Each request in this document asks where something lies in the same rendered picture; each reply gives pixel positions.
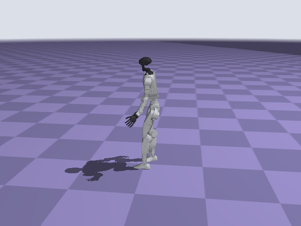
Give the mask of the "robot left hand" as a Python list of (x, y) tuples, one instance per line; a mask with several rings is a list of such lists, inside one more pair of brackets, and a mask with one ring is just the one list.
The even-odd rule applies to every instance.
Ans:
[[(136, 113), (137, 113), (137, 112), (135, 112), (132, 116), (126, 117), (126, 119), (130, 118), (128, 121), (131, 122), (131, 123), (129, 122), (130, 124), (128, 123), (129, 125), (126, 124), (126, 125), (128, 125), (128, 127), (129, 127), (131, 124), (132, 124), (132, 125), (131, 125), (130, 127), (132, 127), (133, 124), (136, 122), (136, 119), (138, 118), (138, 116), (137, 116)], [(127, 123), (128, 121), (126, 121), (125, 123)]]

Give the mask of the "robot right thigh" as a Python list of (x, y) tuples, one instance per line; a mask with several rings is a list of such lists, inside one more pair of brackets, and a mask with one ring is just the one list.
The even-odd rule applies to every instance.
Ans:
[[(150, 106), (148, 107), (147, 114), (149, 113), (149, 111), (150, 111)], [(146, 114), (146, 116), (147, 116), (147, 114)], [(153, 119), (153, 120), (155, 121), (155, 119)], [(154, 122), (153, 122), (153, 125), (154, 125)], [(158, 132), (155, 129), (153, 129), (153, 125), (149, 131), (149, 135), (151, 137), (156, 137), (158, 135)]]

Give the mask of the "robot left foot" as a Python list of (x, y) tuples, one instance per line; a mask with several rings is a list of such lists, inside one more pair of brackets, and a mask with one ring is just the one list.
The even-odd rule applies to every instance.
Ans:
[(145, 165), (142, 165), (142, 163), (141, 163), (141, 164), (135, 165), (134, 168), (136, 168), (136, 169), (150, 169), (151, 167), (148, 163), (146, 163)]

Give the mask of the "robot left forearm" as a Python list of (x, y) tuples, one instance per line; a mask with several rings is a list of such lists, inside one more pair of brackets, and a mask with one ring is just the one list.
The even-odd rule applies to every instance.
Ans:
[(143, 110), (144, 110), (144, 108), (146, 107), (147, 103), (148, 103), (148, 98), (146, 97), (146, 98), (144, 99), (143, 103), (142, 103), (142, 102), (140, 103), (139, 109), (137, 110), (137, 113), (136, 113), (137, 116), (139, 116), (140, 114), (143, 113)]

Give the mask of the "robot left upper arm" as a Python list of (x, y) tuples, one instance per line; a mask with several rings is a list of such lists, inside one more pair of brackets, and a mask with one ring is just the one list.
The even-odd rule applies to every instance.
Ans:
[(144, 99), (147, 97), (149, 99), (149, 94), (150, 94), (150, 88), (152, 85), (152, 80), (151, 78), (146, 78), (144, 80), (144, 96), (141, 97), (141, 101), (143, 102)]

